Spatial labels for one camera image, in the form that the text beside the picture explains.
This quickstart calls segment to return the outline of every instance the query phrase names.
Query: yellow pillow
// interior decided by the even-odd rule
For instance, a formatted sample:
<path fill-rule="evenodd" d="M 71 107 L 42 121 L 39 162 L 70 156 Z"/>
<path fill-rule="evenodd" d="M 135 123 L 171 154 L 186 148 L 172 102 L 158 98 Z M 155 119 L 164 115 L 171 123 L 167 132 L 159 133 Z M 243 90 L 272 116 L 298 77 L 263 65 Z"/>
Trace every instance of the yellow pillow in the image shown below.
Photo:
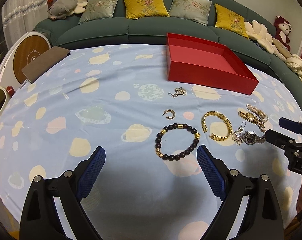
<path fill-rule="evenodd" d="M 168 16 L 163 0 L 124 0 L 126 18 L 139 19 L 145 16 Z"/>
<path fill-rule="evenodd" d="M 244 18 L 237 13 L 219 5 L 215 4 L 216 8 L 216 24 L 215 27 L 229 30 L 242 35 L 245 38 L 249 38 L 246 34 L 244 25 Z"/>

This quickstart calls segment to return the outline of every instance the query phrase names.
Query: light green pillow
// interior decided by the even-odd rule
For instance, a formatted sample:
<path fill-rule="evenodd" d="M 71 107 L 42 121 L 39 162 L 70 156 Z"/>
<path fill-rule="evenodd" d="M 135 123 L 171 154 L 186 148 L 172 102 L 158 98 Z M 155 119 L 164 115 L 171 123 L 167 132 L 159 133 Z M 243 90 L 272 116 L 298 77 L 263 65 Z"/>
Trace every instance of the light green pillow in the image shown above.
<path fill-rule="evenodd" d="M 89 0 L 79 24 L 96 19 L 111 18 L 118 0 Z"/>
<path fill-rule="evenodd" d="M 211 4 L 209 0 L 173 0 L 169 15 L 207 26 Z"/>

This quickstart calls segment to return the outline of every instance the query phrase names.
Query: dark wooden bead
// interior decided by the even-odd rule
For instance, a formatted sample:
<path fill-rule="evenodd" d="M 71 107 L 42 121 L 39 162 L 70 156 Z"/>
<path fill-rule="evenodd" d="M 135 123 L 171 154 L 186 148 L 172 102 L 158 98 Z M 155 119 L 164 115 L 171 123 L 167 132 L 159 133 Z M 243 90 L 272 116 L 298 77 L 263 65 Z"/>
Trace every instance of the dark wooden bead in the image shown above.
<path fill-rule="evenodd" d="M 165 154 L 165 155 L 162 156 L 162 160 L 166 161 L 168 159 L 169 159 L 169 155 Z"/>

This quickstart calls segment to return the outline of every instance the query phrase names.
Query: small red object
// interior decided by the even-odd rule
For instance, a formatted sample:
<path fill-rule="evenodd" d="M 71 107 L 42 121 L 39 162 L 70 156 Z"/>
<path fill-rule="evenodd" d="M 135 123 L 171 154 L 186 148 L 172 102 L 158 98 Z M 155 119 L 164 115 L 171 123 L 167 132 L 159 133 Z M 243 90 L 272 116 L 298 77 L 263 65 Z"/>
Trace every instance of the small red object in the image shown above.
<path fill-rule="evenodd" d="M 7 90 L 8 94 L 10 95 L 10 97 L 12 97 L 15 94 L 15 91 L 12 86 L 7 87 L 6 90 Z"/>
<path fill-rule="evenodd" d="M 168 81 L 251 95 L 258 80 L 227 46 L 191 36 L 167 34 Z"/>

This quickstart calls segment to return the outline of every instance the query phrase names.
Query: metal screw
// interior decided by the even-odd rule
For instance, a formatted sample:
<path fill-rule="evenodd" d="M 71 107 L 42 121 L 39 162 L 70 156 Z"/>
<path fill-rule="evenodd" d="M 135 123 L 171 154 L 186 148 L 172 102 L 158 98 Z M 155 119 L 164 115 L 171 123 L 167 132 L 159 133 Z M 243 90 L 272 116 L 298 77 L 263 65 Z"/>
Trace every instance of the metal screw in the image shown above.
<path fill-rule="evenodd" d="M 230 173 L 231 173 L 232 176 L 235 176 L 235 177 L 238 175 L 237 170 L 231 170 Z"/>
<path fill-rule="evenodd" d="M 263 174 L 261 177 L 262 177 L 262 180 L 268 181 L 268 176 L 267 175 Z"/>
<path fill-rule="evenodd" d="M 69 178 L 69 177 L 71 177 L 71 175 L 72 175 L 72 171 L 65 171 L 63 175 L 64 175 L 66 178 Z"/>
<path fill-rule="evenodd" d="M 35 176 L 33 179 L 35 182 L 39 182 L 41 180 L 41 176 Z"/>

